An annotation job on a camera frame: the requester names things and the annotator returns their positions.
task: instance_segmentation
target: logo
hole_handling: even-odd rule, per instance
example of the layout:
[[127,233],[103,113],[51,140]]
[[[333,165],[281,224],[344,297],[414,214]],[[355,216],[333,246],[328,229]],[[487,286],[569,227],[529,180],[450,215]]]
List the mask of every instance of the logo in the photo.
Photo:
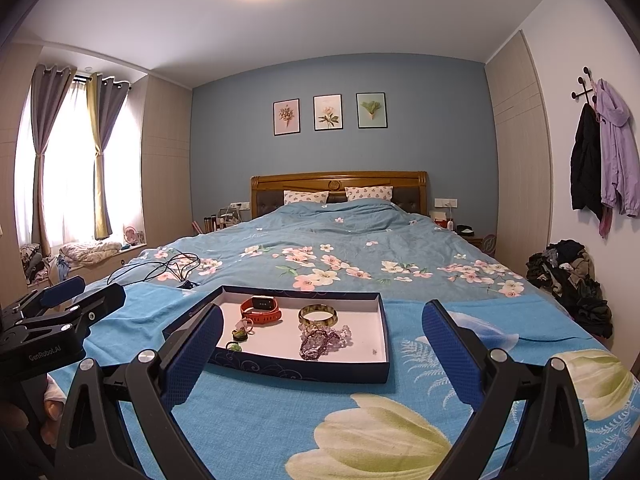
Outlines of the logo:
[[50,355],[57,354],[58,352],[62,352],[62,348],[60,348],[60,345],[56,345],[49,350],[43,350],[42,352],[38,352],[37,354],[30,355],[29,361],[37,361],[38,359],[49,357]]

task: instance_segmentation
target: gray curtain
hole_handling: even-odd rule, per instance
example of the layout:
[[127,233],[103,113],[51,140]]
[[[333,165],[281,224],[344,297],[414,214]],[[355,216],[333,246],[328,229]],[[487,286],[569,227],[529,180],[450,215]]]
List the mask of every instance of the gray curtain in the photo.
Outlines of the gray curtain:
[[108,238],[111,231],[104,187],[104,150],[129,92],[129,83],[115,83],[113,77],[103,79],[94,73],[87,83],[86,98],[94,136],[94,235],[96,240]]
[[31,77],[31,131],[33,147],[36,151],[31,241],[40,244],[42,254],[45,256],[49,256],[51,247],[47,240],[42,203],[44,154],[47,151],[53,123],[75,75],[75,68],[66,67],[59,72],[58,67],[54,65],[49,71],[43,64],[39,64]]

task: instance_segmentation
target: window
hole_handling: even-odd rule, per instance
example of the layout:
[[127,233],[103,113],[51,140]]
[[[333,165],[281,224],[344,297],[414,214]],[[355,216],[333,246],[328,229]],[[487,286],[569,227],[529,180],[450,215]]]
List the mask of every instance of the window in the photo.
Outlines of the window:
[[[20,245],[30,243],[33,222],[31,96],[27,98],[15,165],[15,217]],[[68,242],[94,239],[95,148],[86,86],[74,81],[60,107],[44,156],[43,207],[52,254]],[[124,228],[142,229],[140,128],[128,100],[122,105],[104,150],[105,186],[111,240],[124,242]]]

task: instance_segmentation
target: gold bracelet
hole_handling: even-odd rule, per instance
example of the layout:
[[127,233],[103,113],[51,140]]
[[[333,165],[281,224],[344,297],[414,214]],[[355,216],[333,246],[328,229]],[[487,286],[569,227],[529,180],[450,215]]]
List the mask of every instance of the gold bracelet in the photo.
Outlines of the gold bracelet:
[[[307,319],[305,316],[311,312],[326,312],[331,314],[331,317],[321,320]],[[333,326],[338,322],[338,313],[329,305],[317,303],[301,308],[298,312],[298,320],[304,326]]]

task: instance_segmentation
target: wooden headboard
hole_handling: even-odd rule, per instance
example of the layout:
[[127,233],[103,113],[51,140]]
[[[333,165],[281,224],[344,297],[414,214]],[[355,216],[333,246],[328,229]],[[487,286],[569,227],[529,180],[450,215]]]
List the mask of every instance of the wooden headboard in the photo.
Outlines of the wooden headboard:
[[348,171],[254,176],[251,216],[265,215],[284,204],[284,190],[329,191],[327,202],[345,202],[344,187],[393,186],[392,202],[410,213],[428,214],[426,171]]

